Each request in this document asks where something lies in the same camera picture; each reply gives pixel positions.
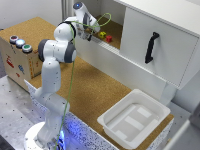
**cable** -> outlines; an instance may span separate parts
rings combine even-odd
[[[110,19],[109,19],[106,23],[104,23],[104,24],[102,24],[102,25],[100,25],[100,26],[96,26],[96,24],[97,24],[105,15],[107,15],[107,14],[110,15]],[[98,21],[96,22],[96,24],[95,24],[94,26],[89,26],[89,25],[86,25],[86,26],[92,27],[92,28],[93,28],[92,33],[93,33],[95,27],[102,27],[102,26],[105,26],[105,25],[107,25],[107,24],[110,22],[110,20],[111,20],[111,14],[110,14],[110,13],[105,13],[103,16],[101,16],[101,17],[98,19]],[[69,24],[69,25],[70,25],[71,32],[72,32],[72,34],[73,34],[73,44],[74,44],[74,46],[75,46],[74,31],[73,31],[73,29],[72,29],[71,24]],[[58,140],[59,140],[59,137],[60,137],[60,132],[61,132],[61,130],[62,130],[62,127],[63,127],[63,124],[64,124],[64,120],[65,120],[65,114],[66,114],[66,111],[67,111],[67,106],[68,106],[68,103],[69,103],[69,101],[70,101],[70,95],[71,95],[71,89],[72,89],[72,81],[73,81],[73,76],[74,76],[74,65],[75,65],[75,61],[73,62],[73,66],[72,66],[71,82],[70,82],[70,87],[69,87],[69,92],[68,92],[67,103],[66,103],[66,105],[65,105],[64,115],[63,115],[63,117],[62,117],[62,123],[61,123],[61,126],[60,126],[60,130],[59,130],[59,134],[58,134],[58,137],[57,137],[57,140],[56,140],[56,145],[55,145],[55,147],[54,147],[54,150],[56,150],[56,147],[57,147],[57,145],[58,145]]]

